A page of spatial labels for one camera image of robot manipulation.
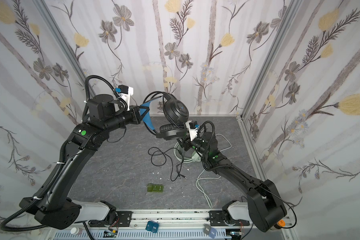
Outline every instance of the blue tag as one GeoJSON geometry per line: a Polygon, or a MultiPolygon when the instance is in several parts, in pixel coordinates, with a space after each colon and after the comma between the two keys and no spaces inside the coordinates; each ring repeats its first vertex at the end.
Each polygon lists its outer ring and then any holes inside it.
{"type": "Polygon", "coordinates": [[[158,223],[154,223],[154,226],[152,227],[152,230],[151,230],[151,232],[153,232],[153,233],[157,233],[157,230],[158,230],[158,223]]]}
{"type": "Polygon", "coordinates": [[[152,231],[153,226],[154,226],[154,222],[152,222],[152,221],[148,221],[147,226],[145,227],[145,230],[147,230],[147,231],[151,232],[151,231],[152,231]]]}
{"type": "Polygon", "coordinates": [[[216,237],[216,229],[211,227],[211,231],[209,232],[209,237],[210,238],[215,238],[216,237]]]}

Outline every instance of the orange cap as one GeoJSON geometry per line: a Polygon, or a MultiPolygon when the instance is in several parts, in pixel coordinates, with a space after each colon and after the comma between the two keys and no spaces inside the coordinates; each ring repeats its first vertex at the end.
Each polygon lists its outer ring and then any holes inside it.
{"type": "Polygon", "coordinates": [[[279,225],[280,227],[285,227],[285,222],[283,219],[281,219],[280,221],[277,222],[277,225],[279,225]]]}

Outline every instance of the floral wallpaper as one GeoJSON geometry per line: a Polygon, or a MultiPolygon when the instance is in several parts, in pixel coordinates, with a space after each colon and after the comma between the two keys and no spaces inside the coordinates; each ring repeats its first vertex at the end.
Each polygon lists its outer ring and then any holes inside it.
{"type": "MultiPolygon", "coordinates": [[[[288,8],[284,0],[46,0],[86,74],[174,94],[191,114],[238,115],[288,8]]],[[[91,83],[96,93],[104,84],[91,83]]],[[[152,112],[162,112],[158,102],[152,112]]]]}
{"type": "Polygon", "coordinates": [[[302,2],[245,124],[298,238],[360,239],[360,1],[302,2]]]}
{"type": "MultiPolygon", "coordinates": [[[[81,79],[33,2],[0,0],[0,223],[48,177],[61,143],[81,121],[84,100],[81,79]]],[[[29,214],[10,222],[35,224],[29,214]]],[[[0,239],[40,234],[0,230],[0,239]]]]}

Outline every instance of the black headphones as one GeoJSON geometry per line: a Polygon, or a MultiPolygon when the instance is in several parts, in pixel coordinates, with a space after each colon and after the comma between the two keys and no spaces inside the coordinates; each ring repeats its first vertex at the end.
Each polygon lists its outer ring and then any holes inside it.
{"type": "MultiPolygon", "coordinates": [[[[149,107],[151,101],[163,97],[163,112],[165,118],[170,122],[159,128],[159,132],[153,127],[152,121],[150,119],[149,113],[147,113],[144,118],[144,125],[150,133],[155,135],[157,138],[163,138],[165,140],[172,140],[177,138],[182,138],[187,135],[187,128],[185,127],[185,122],[187,122],[189,117],[189,112],[187,107],[175,96],[166,92],[155,91],[144,99],[144,103],[141,106],[149,107]]],[[[145,112],[145,109],[140,109],[140,114],[142,115],[145,112]]]]}

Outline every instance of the gray countertop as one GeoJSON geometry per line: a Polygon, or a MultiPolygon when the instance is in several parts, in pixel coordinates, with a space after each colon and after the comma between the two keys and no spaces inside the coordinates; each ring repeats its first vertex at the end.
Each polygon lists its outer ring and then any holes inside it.
{"type": "MultiPolygon", "coordinates": [[[[216,134],[224,135],[232,144],[232,148],[223,151],[236,166],[254,175],[254,170],[235,117],[190,117],[199,124],[210,120],[215,124],[216,134]]],[[[158,129],[167,124],[164,117],[152,117],[158,129]]],[[[110,134],[110,141],[119,139],[123,129],[110,134]]],[[[216,137],[219,149],[229,147],[221,136],[216,137]]],[[[176,140],[156,139],[143,124],[128,125],[125,137],[117,143],[104,142],[99,151],[87,162],[72,189],[70,198],[93,202],[108,201],[118,209],[207,209],[204,195],[196,188],[197,176],[202,172],[200,162],[184,163],[181,173],[187,177],[169,180],[172,164],[170,159],[161,166],[152,165],[147,151],[158,147],[162,151],[174,147],[176,140]],[[164,192],[147,192],[148,183],[163,184],[164,192]]],[[[180,163],[173,155],[174,169],[172,178],[177,175],[175,165],[180,163]]],[[[164,161],[163,156],[153,159],[155,164],[164,161]]],[[[201,177],[219,177],[213,172],[204,172],[201,177]]],[[[231,200],[240,200],[242,193],[228,180],[200,180],[205,192],[211,199],[213,208],[221,208],[231,200]]]]}

